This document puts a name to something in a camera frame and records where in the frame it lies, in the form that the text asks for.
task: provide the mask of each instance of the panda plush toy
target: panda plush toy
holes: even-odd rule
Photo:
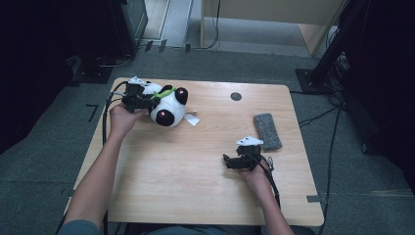
[[[144,95],[153,94],[153,98],[160,98],[158,105],[149,108],[150,118],[162,126],[175,126],[186,115],[188,91],[186,88],[174,88],[171,85],[161,87],[147,81],[144,85]]]

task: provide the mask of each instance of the gray sponge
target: gray sponge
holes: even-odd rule
[[[261,148],[264,151],[278,150],[283,147],[277,134],[272,114],[261,114],[254,116],[254,124],[259,139],[263,141]]]

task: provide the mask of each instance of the white paper tag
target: white paper tag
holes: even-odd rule
[[[200,121],[199,118],[194,117],[193,115],[189,115],[189,114],[185,115],[184,118],[186,118],[187,121],[189,121],[189,123],[191,123],[194,126],[197,125]]]

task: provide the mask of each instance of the person's right hand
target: person's right hand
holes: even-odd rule
[[[260,163],[268,170],[268,164],[265,160],[261,160]],[[248,169],[241,169],[239,172],[257,196],[259,196],[261,192],[268,191],[272,193],[271,183],[266,177],[262,167],[259,165],[257,165],[252,171],[249,171]]]

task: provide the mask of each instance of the wooden table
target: wooden table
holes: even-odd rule
[[[203,0],[202,47],[205,37],[205,17],[216,18],[218,1]],[[347,0],[222,0],[219,17],[299,24],[308,52],[310,55],[315,55],[332,25],[336,24],[346,3]]]
[[[114,87],[126,79],[117,79]],[[284,146],[262,154],[273,158],[283,214],[293,225],[323,223],[320,204],[306,198],[317,192],[286,86],[143,80],[187,88],[187,111],[197,110],[201,121],[193,126],[183,119],[175,127],[157,125],[149,117],[137,121],[121,147],[109,221],[264,224],[254,194],[237,171],[226,168],[222,155],[237,157],[237,140],[257,138],[253,116],[271,113]],[[242,99],[232,100],[233,92]],[[100,121],[75,187],[101,148]]]

